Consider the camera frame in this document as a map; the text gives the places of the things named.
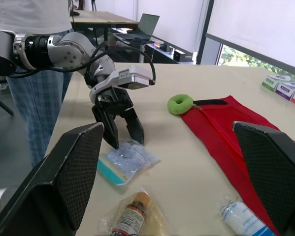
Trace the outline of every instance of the green sponge ring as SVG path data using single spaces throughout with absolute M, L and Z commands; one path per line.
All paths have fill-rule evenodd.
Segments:
M 174 115 L 184 114 L 193 105 L 193 99 L 186 94 L 179 94 L 169 99 L 167 103 L 168 111 Z

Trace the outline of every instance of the white shirt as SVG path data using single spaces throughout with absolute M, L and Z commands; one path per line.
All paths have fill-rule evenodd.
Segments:
M 71 28 L 67 0 L 0 0 L 0 30 L 52 34 Z

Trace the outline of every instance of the plastic bag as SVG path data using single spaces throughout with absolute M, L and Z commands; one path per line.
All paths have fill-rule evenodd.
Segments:
M 240 236 L 276 236 L 254 213 L 238 198 L 226 197 L 219 204 L 222 220 Z
M 150 154 L 144 146 L 136 141 L 120 144 L 119 149 L 114 149 L 108 154 L 101 154 L 98 160 L 98 170 L 113 184 L 124 185 L 138 171 L 160 162 Z
M 140 193 L 145 193 L 149 196 L 149 203 L 145 207 L 145 220 L 142 224 L 140 230 L 138 230 L 138 225 L 140 221 L 136 220 L 133 222 L 127 222 L 127 232 L 129 235 L 138 235 L 138 236 L 170 236 L 171 231 L 166 223 L 163 214 L 153 196 L 148 194 L 144 189 L 133 194 L 132 196 L 120 201 L 106 216 L 104 216 L 98 225 L 98 233 L 100 235 L 113 235 L 112 231 L 120 225 L 120 218 L 130 218 L 128 215 L 124 215 L 127 206 L 131 204 L 136 196 Z

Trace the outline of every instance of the tree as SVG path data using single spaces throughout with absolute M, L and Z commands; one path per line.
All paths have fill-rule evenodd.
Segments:
M 219 65 L 264 67 L 279 75 L 289 75 L 295 80 L 295 75 L 226 45 L 223 46 Z

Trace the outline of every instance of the medicine bottle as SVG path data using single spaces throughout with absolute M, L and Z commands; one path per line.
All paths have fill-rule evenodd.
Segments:
M 145 192 L 137 193 L 133 202 L 125 207 L 110 235 L 138 236 L 146 218 L 146 209 L 149 202 L 148 194 Z

